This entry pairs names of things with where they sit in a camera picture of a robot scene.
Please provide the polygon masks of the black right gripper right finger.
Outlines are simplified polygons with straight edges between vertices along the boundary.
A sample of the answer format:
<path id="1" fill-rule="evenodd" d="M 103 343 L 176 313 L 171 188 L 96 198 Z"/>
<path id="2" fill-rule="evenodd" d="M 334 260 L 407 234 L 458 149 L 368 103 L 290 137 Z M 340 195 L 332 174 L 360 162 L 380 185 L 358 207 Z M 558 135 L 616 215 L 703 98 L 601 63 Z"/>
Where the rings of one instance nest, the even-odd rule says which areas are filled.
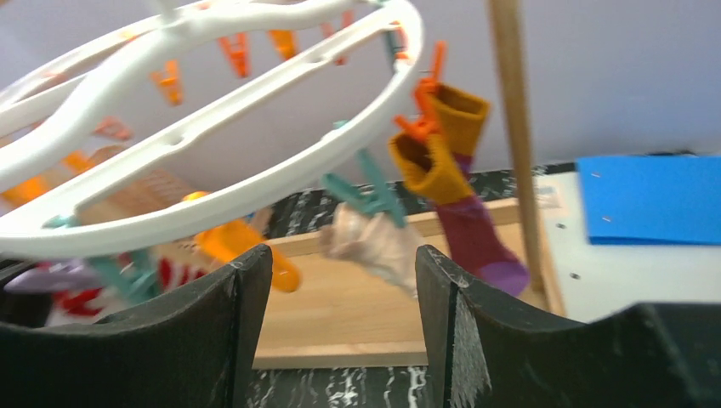
<path id="1" fill-rule="evenodd" d="M 716 303 L 638 303 L 581 323 L 474 278 L 430 245 L 415 268 L 437 407 L 720 404 Z"/>

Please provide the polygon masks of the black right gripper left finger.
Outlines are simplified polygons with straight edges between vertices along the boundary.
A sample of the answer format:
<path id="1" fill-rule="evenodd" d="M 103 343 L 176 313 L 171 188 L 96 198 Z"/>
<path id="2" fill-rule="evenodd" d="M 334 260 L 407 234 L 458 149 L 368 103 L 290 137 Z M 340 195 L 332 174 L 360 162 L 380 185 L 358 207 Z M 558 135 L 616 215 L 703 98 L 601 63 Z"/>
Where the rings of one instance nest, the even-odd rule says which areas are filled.
<path id="1" fill-rule="evenodd" d="M 258 245 L 93 324 L 45 326 L 49 295 L 3 293 L 2 406 L 244 406 L 271 265 Z"/>

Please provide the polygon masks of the purple sock with yellow cuff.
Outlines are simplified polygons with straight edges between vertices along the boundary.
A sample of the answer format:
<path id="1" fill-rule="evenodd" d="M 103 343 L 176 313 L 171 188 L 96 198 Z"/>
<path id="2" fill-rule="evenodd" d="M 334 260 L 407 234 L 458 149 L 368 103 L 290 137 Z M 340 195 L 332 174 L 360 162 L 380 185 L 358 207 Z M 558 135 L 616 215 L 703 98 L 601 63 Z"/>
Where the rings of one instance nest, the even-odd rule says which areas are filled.
<path id="1" fill-rule="evenodd" d="M 484 202 L 468 181 L 468 157 L 452 152 L 439 134 L 419 142 L 399 133 L 389 152 L 405 188 L 433 207 L 451 259 L 472 276 L 512 296 L 530 283 L 530 273 L 497 235 Z"/>

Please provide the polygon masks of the red white striped sock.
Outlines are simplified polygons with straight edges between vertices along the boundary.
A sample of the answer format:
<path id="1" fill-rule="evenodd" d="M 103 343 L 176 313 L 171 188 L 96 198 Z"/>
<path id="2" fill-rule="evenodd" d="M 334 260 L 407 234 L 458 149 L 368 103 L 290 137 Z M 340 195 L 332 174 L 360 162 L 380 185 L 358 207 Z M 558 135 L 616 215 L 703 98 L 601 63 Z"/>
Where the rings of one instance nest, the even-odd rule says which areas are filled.
<path id="1" fill-rule="evenodd" d="M 176 245 L 90 258 L 84 264 L 96 281 L 88 289 L 53 292 L 54 308 L 60 315 L 98 319 L 199 279 L 214 266 L 202 255 Z"/>

